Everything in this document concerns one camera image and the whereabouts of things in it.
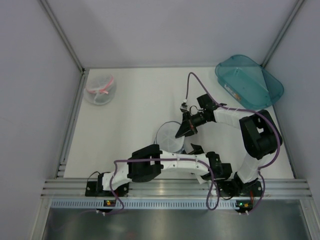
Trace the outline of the blue-trimmed white mesh laundry bag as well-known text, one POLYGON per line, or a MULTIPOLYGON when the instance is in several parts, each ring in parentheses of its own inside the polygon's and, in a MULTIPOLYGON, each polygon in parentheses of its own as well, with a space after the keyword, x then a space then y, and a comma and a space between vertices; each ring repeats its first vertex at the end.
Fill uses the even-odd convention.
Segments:
POLYGON ((185 137, 176 138, 180 126, 177 121, 163 123, 157 130, 153 143, 166 152, 181 154, 184 151, 185 137))

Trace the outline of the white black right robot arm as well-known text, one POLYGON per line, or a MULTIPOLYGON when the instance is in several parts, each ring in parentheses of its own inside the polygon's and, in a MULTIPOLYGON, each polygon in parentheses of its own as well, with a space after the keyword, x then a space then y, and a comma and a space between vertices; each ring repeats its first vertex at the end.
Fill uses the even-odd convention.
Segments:
POLYGON ((197 98, 200 109, 192 114, 185 99, 181 106, 182 122, 175 138, 198 133, 197 127, 209 122, 222 123, 241 131, 246 155, 231 181, 237 194, 245 194, 258 181, 261 169, 271 165, 280 153, 282 137, 270 115, 260 111, 227 107, 204 94, 197 98))

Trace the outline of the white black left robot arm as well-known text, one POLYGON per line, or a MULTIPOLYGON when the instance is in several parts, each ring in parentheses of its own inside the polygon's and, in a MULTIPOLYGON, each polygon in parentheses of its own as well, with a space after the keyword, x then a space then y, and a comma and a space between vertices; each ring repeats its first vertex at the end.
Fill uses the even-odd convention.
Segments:
POLYGON ((99 192, 110 192, 128 183, 146 183, 161 174, 175 172, 195 175, 200 184, 227 180, 232 174, 230 163, 223 163, 214 151, 204 152, 200 145, 191 144, 188 154, 172 153, 151 144, 132 153, 127 160, 114 161, 115 170, 100 173, 97 177, 99 192))

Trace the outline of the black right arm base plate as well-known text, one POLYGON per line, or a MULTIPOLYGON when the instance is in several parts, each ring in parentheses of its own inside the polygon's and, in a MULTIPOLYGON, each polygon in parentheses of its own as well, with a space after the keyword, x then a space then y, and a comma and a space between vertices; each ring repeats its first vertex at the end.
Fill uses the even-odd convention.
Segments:
POLYGON ((256 180, 249 183, 226 180, 217 183, 220 196, 225 199, 233 197, 260 197, 262 195, 262 185, 256 180))

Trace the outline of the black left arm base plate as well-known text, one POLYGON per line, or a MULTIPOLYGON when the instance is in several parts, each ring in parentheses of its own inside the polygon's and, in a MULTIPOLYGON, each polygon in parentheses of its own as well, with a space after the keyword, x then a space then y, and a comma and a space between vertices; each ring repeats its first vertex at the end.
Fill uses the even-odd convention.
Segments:
MULTIPOLYGON (((129 184, 126 183, 119 186, 116 190, 114 190, 114 192, 118 197, 126 196, 129 192, 129 184)), ((96 181, 89 181, 86 184, 85 196, 86 197, 113 197, 114 194, 109 190, 98 189, 96 181)))

